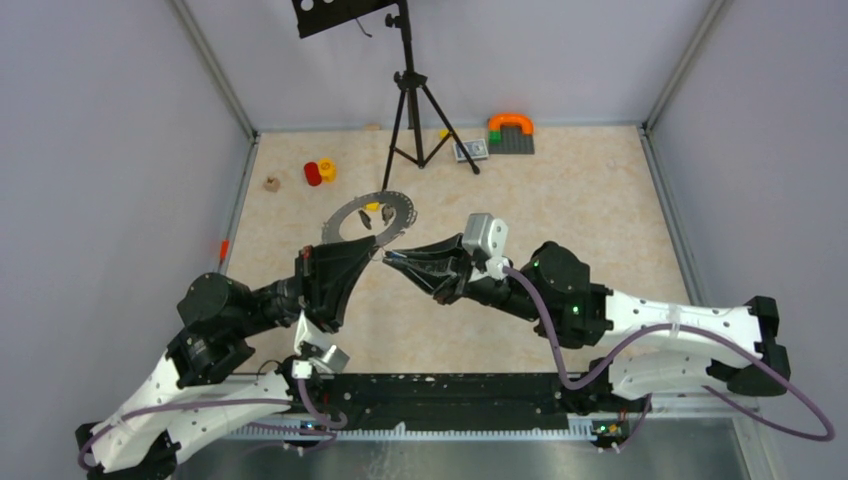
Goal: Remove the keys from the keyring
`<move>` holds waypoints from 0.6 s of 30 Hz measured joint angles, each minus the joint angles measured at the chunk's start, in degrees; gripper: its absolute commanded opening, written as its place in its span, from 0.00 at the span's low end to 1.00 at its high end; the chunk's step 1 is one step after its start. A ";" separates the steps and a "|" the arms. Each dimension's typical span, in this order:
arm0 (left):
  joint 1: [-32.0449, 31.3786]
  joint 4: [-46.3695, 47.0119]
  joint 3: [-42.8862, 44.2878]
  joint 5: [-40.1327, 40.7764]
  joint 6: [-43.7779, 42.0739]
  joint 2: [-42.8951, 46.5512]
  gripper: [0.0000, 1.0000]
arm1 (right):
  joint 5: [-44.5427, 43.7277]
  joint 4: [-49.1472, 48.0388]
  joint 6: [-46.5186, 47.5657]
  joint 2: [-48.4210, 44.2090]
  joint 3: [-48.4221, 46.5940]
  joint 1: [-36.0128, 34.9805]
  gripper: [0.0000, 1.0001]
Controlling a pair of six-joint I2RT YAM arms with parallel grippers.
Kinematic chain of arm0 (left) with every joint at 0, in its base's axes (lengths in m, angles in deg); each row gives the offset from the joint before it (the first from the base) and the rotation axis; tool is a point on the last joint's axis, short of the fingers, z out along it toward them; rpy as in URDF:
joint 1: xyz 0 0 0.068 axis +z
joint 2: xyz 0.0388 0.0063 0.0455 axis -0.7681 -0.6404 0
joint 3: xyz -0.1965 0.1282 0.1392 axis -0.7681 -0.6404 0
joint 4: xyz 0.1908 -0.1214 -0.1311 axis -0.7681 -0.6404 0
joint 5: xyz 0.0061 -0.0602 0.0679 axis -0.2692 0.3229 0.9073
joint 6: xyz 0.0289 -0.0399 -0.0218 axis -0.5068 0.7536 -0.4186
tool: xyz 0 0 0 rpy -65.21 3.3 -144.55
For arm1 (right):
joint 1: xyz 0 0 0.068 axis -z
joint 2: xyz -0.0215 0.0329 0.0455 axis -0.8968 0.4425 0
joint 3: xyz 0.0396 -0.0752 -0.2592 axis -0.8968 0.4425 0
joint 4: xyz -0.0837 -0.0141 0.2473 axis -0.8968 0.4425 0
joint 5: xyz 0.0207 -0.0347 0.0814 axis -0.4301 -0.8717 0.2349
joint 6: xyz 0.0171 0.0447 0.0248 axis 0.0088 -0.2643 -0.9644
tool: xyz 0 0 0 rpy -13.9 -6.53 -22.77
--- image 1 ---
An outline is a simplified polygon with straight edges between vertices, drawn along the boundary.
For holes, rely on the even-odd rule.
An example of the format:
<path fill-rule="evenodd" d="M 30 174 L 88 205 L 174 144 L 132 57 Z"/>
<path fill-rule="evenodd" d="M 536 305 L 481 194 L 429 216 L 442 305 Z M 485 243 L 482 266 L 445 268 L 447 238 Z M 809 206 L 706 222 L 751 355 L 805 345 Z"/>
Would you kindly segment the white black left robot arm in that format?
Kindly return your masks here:
<path fill-rule="evenodd" d="M 334 341 L 353 288 L 378 248 L 374 237 L 307 246 L 290 277 L 253 289 L 220 273 L 189 286 L 177 311 L 183 328 L 142 385 L 109 418 L 76 430 L 90 479 L 165 479 L 206 445 L 256 419 L 319 404 L 311 380 L 338 374 L 348 355 Z M 247 387 L 213 393 L 252 355 L 252 336 L 294 328 L 291 366 Z"/>

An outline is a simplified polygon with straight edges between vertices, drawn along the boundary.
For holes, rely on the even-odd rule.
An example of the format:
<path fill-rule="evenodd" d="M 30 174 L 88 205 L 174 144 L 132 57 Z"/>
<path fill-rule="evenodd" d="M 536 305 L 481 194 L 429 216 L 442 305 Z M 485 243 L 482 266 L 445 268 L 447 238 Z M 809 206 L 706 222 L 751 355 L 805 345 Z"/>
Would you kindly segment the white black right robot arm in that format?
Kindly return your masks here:
<path fill-rule="evenodd" d="M 440 305 L 468 299 L 534 323 L 559 369 L 564 349 L 607 349 L 573 386 L 586 388 L 600 412 L 690 386 L 750 397 L 788 390 L 791 366 L 777 341 L 777 303 L 768 296 L 727 308 L 651 301 L 592 282 L 589 265 L 553 241 L 520 267 L 471 251 L 461 235 L 389 251 L 383 262 Z"/>

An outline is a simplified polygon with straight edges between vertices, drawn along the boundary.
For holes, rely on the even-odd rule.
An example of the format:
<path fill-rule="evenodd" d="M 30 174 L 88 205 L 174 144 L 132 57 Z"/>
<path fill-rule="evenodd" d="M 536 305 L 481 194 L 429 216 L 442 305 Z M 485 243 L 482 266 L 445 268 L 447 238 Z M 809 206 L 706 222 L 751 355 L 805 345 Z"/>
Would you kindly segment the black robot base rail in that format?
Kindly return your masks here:
<path fill-rule="evenodd" d="M 573 417 L 610 414 L 590 428 L 605 442 L 626 439 L 652 409 L 642 397 L 617 397 L 600 377 L 568 390 L 556 373 L 313 374 L 306 389 L 314 409 L 346 422 L 345 432 L 518 433 L 566 430 Z"/>

